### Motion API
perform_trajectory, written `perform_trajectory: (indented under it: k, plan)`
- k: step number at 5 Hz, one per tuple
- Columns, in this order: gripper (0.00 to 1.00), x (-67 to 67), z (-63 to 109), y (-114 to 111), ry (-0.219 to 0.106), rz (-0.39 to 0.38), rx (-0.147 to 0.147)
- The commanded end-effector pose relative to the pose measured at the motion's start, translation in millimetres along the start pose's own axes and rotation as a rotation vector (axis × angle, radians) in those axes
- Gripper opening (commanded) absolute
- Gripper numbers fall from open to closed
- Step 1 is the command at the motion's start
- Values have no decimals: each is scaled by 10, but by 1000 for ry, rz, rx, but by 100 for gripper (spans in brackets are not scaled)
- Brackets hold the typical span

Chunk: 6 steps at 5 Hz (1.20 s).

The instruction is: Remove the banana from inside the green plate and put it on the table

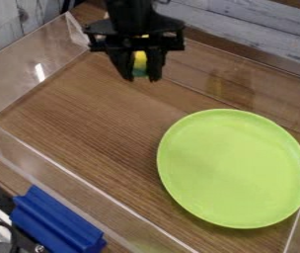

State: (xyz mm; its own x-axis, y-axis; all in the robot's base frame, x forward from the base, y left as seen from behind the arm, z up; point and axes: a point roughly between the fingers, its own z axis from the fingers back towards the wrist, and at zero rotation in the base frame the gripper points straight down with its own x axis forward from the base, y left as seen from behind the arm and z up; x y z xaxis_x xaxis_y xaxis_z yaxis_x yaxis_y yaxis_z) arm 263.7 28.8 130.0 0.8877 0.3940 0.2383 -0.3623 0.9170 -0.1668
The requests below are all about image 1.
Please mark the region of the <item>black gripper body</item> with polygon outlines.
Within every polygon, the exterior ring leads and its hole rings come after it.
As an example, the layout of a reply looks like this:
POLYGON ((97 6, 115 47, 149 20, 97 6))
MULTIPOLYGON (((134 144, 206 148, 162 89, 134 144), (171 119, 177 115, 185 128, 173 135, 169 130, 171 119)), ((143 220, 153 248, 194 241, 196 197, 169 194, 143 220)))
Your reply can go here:
POLYGON ((184 50, 182 30, 181 21, 154 11, 138 18, 117 13, 111 18, 94 21, 82 28, 91 51, 137 51, 154 48, 184 50))

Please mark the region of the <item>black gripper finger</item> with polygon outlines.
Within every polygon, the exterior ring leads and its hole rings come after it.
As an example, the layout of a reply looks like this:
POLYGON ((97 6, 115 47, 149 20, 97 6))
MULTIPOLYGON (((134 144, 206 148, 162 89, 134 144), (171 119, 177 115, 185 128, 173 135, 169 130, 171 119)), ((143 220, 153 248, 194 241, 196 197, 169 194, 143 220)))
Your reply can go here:
POLYGON ((146 73, 150 82, 155 82, 161 78, 161 68, 165 62, 165 51, 159 47, 146 50, 146 73))
POLYGON ((133 66, 134 66, 134 56, 130 51, 121 49, 111 49, 107 51, 110 61, 121 75, 121 77, 127 80, 134 80, 133 66))

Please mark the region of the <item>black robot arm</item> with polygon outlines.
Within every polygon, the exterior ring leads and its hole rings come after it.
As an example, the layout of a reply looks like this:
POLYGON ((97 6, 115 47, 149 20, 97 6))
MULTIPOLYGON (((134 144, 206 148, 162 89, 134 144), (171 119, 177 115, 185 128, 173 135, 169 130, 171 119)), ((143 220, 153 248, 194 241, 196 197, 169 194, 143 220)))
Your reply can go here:
POLYGON ((105 52, 121 77, 134 80, 137 52, 145 54, 149 82, 161 79, 165 56, 184 50, 184 22, 161 15, 157 0, 103 0, 107 18, 85 25, 91 52, 105 52))

